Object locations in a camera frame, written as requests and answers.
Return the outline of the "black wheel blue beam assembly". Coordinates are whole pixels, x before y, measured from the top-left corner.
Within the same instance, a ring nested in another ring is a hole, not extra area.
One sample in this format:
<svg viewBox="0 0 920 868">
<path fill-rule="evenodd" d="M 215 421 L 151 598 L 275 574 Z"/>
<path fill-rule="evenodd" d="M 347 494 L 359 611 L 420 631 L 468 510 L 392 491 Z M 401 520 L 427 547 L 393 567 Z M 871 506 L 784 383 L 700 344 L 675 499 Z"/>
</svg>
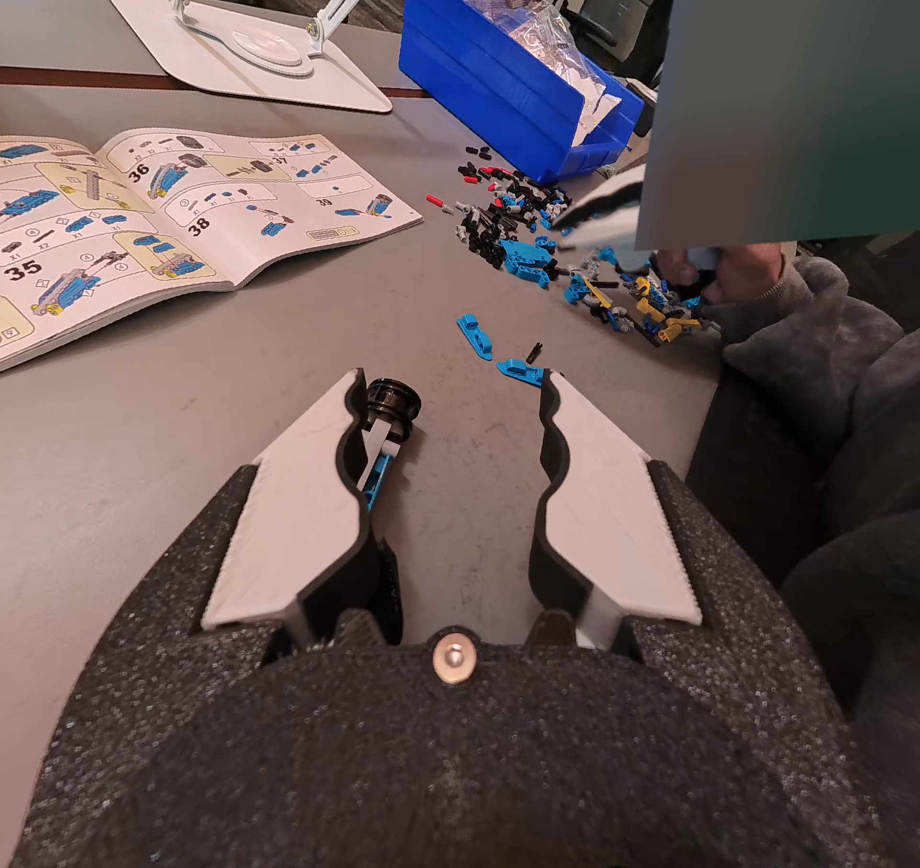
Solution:
<svg viewBox="0 0 920 868">
<path fill-rule="evenodd" d="M 416 391 L 396 379 L 371 382 L 366 402 L 367 417 L 362 431 L 366 463 L 358 487 L 368 509 L 373 510 L 400 448 L 411 437 L 422 402 Z"/>
</svg>

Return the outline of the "person's dark grey jacket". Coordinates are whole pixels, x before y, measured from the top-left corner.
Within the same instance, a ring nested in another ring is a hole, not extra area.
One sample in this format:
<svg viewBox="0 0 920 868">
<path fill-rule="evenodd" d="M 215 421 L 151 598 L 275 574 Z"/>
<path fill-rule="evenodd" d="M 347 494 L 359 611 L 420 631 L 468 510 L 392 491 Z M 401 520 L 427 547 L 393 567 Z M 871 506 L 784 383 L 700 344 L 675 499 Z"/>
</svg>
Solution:
<svg viewBox="0 0 920 868">
<path fill-rule="evenodd" d="M 782 589 L 857 739 L 897 866 L 919 864 L 918 371 L 914 331 L 861 379 L 823 478 L 831 539 Z"/>
</svg>

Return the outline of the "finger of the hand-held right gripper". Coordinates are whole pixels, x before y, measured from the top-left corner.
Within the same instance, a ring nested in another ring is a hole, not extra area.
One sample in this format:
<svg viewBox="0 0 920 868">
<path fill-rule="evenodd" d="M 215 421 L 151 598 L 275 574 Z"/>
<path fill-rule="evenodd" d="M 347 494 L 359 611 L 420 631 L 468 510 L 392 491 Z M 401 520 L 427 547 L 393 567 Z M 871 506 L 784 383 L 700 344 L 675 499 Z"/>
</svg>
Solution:
<svg viewBox="0 0 920 868">
<path fill-rule="evenodd" d="M 638 248 L 639 207 L 620 207 L 598 218 L 577 224 L 560 241 L 562 252 L 592 253 L 609 249 L 626 274 L 641 272 L 650 259 L 650 251 Z"/>
<path fill-rule="evenodd" d="M 554 229 L 568 230 L 604 218 L 628 207 L 640 206 L 645 181 L 644 167 L 616 172 L 590 195 L 574 203 L 554 222 Z"/>
</svg>

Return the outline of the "pile of small building pieces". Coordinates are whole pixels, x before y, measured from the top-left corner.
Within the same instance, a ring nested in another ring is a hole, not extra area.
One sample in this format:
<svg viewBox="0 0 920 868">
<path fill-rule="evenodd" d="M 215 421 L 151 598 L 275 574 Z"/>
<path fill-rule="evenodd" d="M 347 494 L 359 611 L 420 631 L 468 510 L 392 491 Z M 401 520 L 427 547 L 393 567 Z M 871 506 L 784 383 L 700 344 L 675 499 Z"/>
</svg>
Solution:
<svg viewBox="0 0 920 868">
<path fill-rule="evenodd" d="M 492 268 L 542 289 L 565 281 L 562 292 L 570 305 L 583 306 L 614 332 L 637 334 L 654 347 L 697 334 L 721 333 L 719 325 L 704 315 L 699 294 L 701 285 L 714 279 L 714 269 L 697 269 L 692 286 L 673 286 L 658 274 L 652 252 L 636 274 L 624 273 L 609 249 L 562 252 L 561 238 L 572 229 L 556 230 L 554 222 L 593 191 L 575 201 L 560 184 L 538 184 L 521 171 L 489 164 L 489 149 L 479 153 L 482 164 L 466 161 L 457 172 L 466 184 L 482 185 L 489 203 L 453 206 L 462 216 L 455 234 L 471 253 Z M 616 172 L 646 168 L 647 158 L 643 153 L 626 165 L 603 167 L 604 182 Z"/>
</svg>

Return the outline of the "person's right hand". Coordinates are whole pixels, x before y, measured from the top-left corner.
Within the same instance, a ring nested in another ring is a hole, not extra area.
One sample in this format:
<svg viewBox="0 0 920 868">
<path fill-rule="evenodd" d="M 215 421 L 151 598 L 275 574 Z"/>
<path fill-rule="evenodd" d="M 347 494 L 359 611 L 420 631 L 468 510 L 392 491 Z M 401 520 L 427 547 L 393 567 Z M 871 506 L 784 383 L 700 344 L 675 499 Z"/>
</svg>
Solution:
<svg viewBox="0 0 920 868">
<path fill-rule="evenodd" d="M 719 246 L 716 252 L 715 278 L 699 291 L 712 306 L 753 303 L 776 286 L 783 271 L 780 242 Z M 655 254 L 657 272 L 668 283 L 696 283 L 697 268 L 688 260 L 688 250 L 660 249 Z"/>
</svg>

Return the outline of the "white folding stand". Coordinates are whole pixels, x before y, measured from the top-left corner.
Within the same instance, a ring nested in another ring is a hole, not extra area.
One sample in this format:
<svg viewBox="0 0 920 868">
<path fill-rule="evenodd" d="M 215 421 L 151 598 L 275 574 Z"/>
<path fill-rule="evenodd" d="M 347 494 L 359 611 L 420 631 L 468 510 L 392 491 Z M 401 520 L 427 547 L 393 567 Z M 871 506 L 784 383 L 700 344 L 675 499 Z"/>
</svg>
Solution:
<svg viewBox="0 0 920 868">
<path fill-rule="evenodd" d="M 168 75 L 205 92 L 385 114 L 392 103 L 331 35 L 361 0 L 303 26 L 191 0 L 109 0 Z"/>
</svg>

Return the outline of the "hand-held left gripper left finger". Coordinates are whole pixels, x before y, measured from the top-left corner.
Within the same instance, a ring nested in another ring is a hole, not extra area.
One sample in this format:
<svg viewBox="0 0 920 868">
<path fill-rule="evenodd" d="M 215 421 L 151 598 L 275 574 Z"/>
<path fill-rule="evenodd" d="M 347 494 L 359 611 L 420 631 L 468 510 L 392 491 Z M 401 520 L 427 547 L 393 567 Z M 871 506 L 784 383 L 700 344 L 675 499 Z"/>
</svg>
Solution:
<svg viewBox="0 0 920 868">
<path fill-rule="evenodd" d="M 306 649 L 366 609 L 386 643 L 401 642 L 397 561 L 358 487 L 371 382 L 348 371 L 254 460 L 202 630 L 273 622 Z"/>
</svg>

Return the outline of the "blue plastic bin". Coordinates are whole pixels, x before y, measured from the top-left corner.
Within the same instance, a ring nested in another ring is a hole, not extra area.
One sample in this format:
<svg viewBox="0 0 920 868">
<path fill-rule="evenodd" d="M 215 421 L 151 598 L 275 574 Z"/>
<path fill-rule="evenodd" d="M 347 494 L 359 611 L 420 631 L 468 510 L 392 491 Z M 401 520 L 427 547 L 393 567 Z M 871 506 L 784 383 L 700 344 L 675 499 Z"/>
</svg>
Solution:
<svg viewBox="0 0 920 868">
<path fill-rule="evenodd" d="M 644 107 L 640 96 L 590 64 L 618 103 L 576 145 L 581 93 L 464 0 L 405 0 L 399 67 L 539 184 L 615 162 Z"/>
</svg>

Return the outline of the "person's right forearm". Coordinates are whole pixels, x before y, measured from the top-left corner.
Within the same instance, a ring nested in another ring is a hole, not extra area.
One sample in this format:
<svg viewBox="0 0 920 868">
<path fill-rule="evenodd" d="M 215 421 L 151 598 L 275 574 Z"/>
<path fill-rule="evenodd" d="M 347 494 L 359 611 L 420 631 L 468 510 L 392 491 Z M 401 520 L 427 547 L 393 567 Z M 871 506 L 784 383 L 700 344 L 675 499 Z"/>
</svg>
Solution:
<svg viewBox="0 0 920 868">
<path fill-rule="evenodd" d="M 918 332 L 849 294 L 820 257 L 780 259 L 778 279 L 751 302 L 707 308 L 722 356 L 780 407 L 822 463 L 883 411 L 918 402 Z"/>
</svg>

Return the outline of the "open instruction booklet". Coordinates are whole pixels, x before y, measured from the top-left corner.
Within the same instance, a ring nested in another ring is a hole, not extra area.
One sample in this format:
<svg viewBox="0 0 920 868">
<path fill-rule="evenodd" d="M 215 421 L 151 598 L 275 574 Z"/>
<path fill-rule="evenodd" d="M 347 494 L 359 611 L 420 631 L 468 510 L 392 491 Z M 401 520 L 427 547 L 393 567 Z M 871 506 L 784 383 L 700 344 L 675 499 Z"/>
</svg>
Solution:
<svg viewBox="0 0 920 868">
<path fill-rule="evenodd" d="M 1 369 L 271 264 L 423 217 L 320 135 L 1 139 Z"/>
</svg>

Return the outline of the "black office chair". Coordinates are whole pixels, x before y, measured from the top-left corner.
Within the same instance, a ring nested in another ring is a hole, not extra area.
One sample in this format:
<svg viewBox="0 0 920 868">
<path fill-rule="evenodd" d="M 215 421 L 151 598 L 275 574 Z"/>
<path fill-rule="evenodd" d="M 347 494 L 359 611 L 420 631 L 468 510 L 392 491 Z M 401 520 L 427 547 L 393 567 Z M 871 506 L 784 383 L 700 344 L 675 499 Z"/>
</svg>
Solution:
<svg viewBox="0 0 920 868">
<path fill-rule="evenodd" d="M 652 0 L 638 32 L 636 43 L 617 70 L 623 79 L 634 79 L 652 87 L 661 70 L 670 33 L 673 0 Z"/>
</svg>

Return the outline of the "clear plastic bags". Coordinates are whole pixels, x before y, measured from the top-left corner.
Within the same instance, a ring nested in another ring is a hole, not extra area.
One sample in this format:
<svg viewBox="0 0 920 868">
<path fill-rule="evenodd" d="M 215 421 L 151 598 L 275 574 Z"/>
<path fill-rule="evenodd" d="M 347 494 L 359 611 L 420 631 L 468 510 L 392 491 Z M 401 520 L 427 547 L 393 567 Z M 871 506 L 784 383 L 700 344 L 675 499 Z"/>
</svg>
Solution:
<svg viewBox="0 0 920 868">
<path fill-rule="evenodd" d="M 581 94 L 581 114 L 571 147 L 580 146 L 620 103 L 581 54 L 568 24 L 549 0 L 464 1 Z"/>
</svg>

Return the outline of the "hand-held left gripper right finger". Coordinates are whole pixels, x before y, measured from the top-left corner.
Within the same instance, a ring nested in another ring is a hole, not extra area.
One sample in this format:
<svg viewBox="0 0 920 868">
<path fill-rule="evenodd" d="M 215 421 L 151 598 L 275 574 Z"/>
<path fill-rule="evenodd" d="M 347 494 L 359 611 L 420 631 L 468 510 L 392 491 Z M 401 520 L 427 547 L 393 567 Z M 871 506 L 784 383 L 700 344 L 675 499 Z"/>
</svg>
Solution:
<svg viewBox="0 0 920 868">
<path fill-rule="evenodd" d="M 555 370 L 540 393 L 548 479 L 528 567 L 544 609 L 574 621 L 576 644 L 611 649 L 629 618 L 703 624 L 652 474 L 654 461 Z"/>
</svg>

